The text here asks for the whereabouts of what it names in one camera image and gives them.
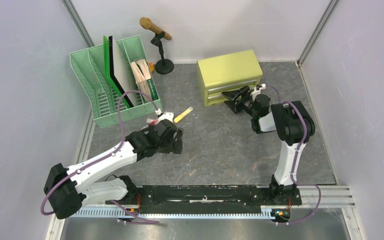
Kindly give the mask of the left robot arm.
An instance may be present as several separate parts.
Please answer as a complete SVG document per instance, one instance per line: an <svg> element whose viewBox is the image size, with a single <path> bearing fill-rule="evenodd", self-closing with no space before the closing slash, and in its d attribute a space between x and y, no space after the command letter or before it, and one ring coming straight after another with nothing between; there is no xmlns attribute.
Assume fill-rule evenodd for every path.
<svg viewBox="0 0 384 240"><path fill-rule="evenodd" d="M41 213L61 220L83 206L99 202L133 203L137 198L134 187L119 177L104 182L100 178L157 153L181 154L183 133L183 128L163 119L156 125L131 132L119 144L89 160L68 167L61 163L52 166L43 189Z"/></svg>

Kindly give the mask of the green plastic folder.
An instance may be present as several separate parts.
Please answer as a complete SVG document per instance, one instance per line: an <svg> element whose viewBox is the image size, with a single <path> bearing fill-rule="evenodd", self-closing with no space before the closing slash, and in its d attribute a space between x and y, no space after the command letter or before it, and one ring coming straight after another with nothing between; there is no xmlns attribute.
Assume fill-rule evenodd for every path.
<svg viewBox="0 0 384 240"><path fill-rule="evenodd" d="M113 36L103 36L104 75L118 96L133 90L128 67Z"/></svg>

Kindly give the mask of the yellow-green drawer chest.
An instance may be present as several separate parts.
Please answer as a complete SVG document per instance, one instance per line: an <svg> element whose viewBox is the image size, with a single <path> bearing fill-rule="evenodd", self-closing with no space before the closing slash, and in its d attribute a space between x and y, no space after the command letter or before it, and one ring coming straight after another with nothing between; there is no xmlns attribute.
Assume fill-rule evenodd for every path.
<svg viewBox="0 0 384 240"><path fill-rule="evenodd" d="M197 86L205 107L222 103L222 92L260 83L263 70L252 49L197 61Z"/></svg>

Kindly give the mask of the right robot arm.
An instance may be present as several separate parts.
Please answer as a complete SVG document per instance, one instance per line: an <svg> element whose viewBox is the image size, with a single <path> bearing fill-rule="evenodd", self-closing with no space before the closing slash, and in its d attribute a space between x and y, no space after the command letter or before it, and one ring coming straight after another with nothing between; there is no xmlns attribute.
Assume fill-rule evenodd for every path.
<svg viewBox="0 0 384 240"><path fill-rule="evenodd" d="M235 113L251 116L251 128L257 134L276 132L281 142L277 168L269 184L269 199L282 204L297 191L297 170L302 152L315 134L316 125L301 101L279 100L271 104L263 94L266 84L223 91L225 104Z"/></svg>

